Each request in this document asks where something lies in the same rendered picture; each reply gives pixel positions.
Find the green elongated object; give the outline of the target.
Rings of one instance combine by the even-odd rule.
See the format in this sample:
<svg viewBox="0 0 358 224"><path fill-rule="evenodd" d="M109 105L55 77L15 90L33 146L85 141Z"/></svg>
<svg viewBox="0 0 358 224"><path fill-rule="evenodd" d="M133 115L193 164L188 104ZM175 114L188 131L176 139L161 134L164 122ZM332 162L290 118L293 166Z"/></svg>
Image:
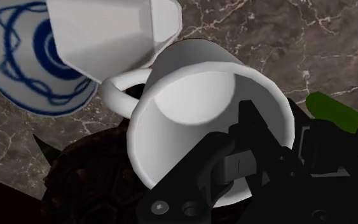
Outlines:
<svg viewBox="0 0 358 224"><path fill-rule="evenodd" d="M341 130L356 133L358 111L355 109L319 91L309 94L305 104L314 118L333 122Z"/></svg>

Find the white mug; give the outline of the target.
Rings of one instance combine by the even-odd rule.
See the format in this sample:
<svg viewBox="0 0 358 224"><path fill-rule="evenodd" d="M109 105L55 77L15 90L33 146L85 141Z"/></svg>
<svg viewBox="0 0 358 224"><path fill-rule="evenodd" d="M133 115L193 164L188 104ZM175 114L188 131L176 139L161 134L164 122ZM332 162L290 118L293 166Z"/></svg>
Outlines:
<svg viewBox="0 0 358 224"><path fill-rule="evenodd" d="M130 121L128 157L148 188L206 134L237 123L242 100L254 103L282 146L294 143L294 116L279 87L206 39L178 41L151 68L107 78L101 87L104 104Z"/></svg>

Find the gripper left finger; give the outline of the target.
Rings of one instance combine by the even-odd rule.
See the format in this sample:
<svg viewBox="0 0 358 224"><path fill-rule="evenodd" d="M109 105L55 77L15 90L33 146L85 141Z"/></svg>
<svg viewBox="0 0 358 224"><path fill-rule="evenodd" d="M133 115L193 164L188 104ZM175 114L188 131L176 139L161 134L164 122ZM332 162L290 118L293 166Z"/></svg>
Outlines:
<svg viewBox="0 0 358 224"><path fill-rule="evenodd" d="M253 195L275 179L280 149L254 103L240 101L238 123L205 135L138 203L138 224L210 224L235 179L246 178Z"/></svg>

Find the blue and white patterned plate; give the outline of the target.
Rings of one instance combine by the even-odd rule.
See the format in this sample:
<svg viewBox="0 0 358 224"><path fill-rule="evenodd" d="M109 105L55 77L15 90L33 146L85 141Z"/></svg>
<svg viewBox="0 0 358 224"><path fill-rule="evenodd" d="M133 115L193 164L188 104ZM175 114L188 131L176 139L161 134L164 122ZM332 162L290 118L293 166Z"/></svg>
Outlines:
<svg viewBox="0 0 358 224"><path fill-rule="evenodd" d="M46 0L0 0L0 93L35 115L67 116L98 84L58 56Z"/></svg>

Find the white faceted cup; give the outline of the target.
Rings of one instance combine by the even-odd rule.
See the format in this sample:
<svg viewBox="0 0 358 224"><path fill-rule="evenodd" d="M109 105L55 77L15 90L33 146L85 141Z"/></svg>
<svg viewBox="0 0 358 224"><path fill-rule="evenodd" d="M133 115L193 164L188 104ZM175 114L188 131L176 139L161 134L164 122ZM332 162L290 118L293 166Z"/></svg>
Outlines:
<svg viewBox="0 0 358 224"><path fill-rule="evenodd" d="M149 67L182 30L178 0L46 0L58 56L97 83Z"/></svg>

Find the dark brown bumpy object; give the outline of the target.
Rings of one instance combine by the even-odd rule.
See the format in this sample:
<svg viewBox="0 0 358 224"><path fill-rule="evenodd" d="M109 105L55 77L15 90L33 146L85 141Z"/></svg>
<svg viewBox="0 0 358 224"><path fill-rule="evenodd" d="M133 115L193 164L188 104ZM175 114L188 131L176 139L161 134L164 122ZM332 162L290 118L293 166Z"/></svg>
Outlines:
<svg viewBox="0 0 358 224"><path fill-rule="evenodd" d="M45 177L43 213L56 224L138 224L136 207L151 191L127 155L128 120L86 136L59 151L39 146L51 163ZM211 211L210 224L237 224L247 207L239 202Z"/></svg>

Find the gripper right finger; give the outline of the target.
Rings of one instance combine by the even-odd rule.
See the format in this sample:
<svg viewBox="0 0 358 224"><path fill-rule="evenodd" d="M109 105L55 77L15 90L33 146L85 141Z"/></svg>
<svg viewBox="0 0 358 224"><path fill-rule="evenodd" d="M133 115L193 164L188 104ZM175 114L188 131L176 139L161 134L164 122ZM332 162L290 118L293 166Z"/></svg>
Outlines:
<svg viewBox="0 0 358 224"><path fill-rule="evenodd" d="M290 224L358 224L358 128L342 130L327 120L311 119L290 103L298 160L291 176L298 181L291 198Z"/></svg>

